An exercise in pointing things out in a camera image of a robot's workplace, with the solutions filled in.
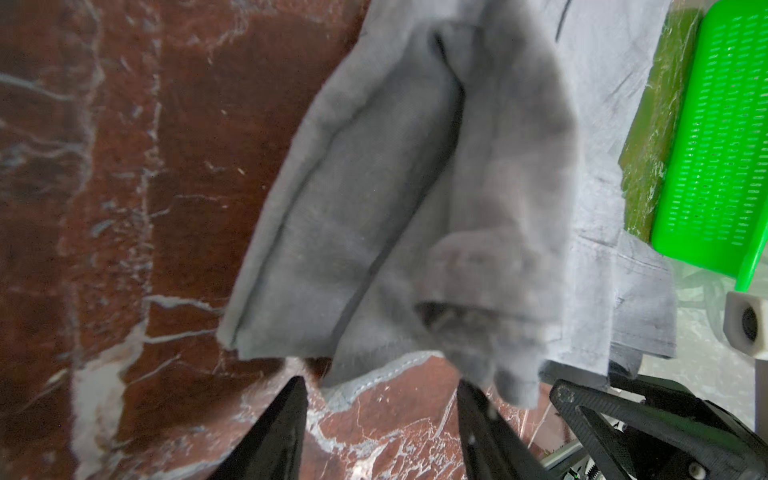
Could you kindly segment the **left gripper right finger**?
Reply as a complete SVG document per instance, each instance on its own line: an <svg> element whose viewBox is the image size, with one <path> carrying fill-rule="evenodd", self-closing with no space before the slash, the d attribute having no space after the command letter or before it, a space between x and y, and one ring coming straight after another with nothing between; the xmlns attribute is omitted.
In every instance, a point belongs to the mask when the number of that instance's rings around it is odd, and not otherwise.
<svg viewBox="0 0 768 480"><path fill-rule="evenodd" d="M482 390L460 380L456 399L461 448L469 480L552 478Z"/></svg>

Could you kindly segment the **grey long sleeve shirt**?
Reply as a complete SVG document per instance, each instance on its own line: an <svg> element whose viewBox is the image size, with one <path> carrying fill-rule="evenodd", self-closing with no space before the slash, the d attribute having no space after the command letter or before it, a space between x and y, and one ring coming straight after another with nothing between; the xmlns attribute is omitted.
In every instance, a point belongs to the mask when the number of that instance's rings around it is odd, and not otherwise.
<svg viewBox="0 0 768 480"><path fill-rule="evenodd" d="M329 405L429 354L532 408L676 353L668 262L619 157L666 1L374 1L313 100L217 330L327 357Z"/></svg>

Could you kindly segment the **green plastic basket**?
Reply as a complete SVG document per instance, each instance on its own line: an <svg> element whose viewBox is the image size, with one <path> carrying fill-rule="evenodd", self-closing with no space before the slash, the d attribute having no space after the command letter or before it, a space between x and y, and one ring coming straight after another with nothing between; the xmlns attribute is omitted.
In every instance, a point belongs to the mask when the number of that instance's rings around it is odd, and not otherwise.
<svg viewBox="0 0 768 480"><path fill-rule="evenodd" d="M750 289L767 244L764 1L719 1L700 24L651 244Z"/></svg>

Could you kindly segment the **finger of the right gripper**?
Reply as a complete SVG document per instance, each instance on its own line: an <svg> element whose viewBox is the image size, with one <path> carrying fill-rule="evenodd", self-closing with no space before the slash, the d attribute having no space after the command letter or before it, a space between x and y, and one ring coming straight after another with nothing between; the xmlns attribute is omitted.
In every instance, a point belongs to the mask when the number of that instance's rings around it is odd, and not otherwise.
<svg viewBox="0 0 768 480"><path fill-rule="evenodd" d="M681 384L616 377L630 400L559 380L550 401L606 479L764 479L767 445Z"/></svg>

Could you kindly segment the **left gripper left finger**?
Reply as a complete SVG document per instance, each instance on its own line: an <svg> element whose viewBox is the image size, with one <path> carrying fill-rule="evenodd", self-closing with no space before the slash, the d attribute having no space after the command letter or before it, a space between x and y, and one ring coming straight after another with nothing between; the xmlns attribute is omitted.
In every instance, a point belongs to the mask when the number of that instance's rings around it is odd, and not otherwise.
<svg viewBox="0 0 768 480"><path fill-rule="evenodd" d="M308 409L302 376L292 377L210 480L299 478Z"/></svg>

